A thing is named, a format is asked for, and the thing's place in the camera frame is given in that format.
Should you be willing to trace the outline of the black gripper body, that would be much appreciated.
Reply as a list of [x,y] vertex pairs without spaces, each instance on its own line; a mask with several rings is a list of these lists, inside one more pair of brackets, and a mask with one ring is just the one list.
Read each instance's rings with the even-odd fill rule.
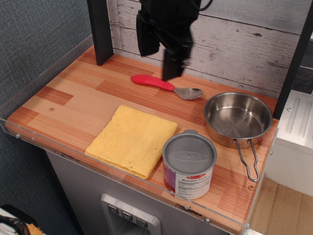
[[198,0],[141,0],[141,13],[152,25],[160,44],[193,46],[191,24],[198,18]]

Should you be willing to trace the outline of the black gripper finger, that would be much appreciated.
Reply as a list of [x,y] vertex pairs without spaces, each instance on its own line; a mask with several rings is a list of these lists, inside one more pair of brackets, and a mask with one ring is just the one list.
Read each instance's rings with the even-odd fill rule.
[[141,56],[148,56],[159,51],[160,41],[152,25],[141,13],[136,17],[138,49]]
[[190,65],[192,46],[183,45],[177,48],[167,47],[164,51],[162,80],[180,77],[184,69]]

